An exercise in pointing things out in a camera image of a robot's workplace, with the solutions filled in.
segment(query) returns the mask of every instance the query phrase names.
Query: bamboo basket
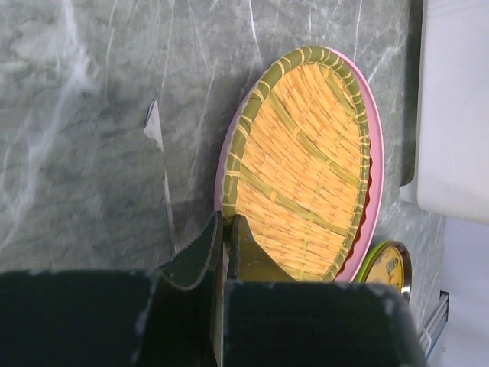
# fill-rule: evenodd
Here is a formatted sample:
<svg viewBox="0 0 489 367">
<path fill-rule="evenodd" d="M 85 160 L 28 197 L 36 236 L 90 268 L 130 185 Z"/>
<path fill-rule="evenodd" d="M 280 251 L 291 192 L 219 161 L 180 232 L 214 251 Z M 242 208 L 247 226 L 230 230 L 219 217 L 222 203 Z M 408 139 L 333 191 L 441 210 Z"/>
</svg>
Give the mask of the bamboo basket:
<svg viewBox="0 0 489 367">
<path fill-rule="evenodd" d="M 360 226 L 371 162 L 348 64 L 317 46 L 281 57 L 248 94 L 230 136 L 216 183 L 225 222 L 246 216 L 294 279 L 332 281 Z"/>
</svg>

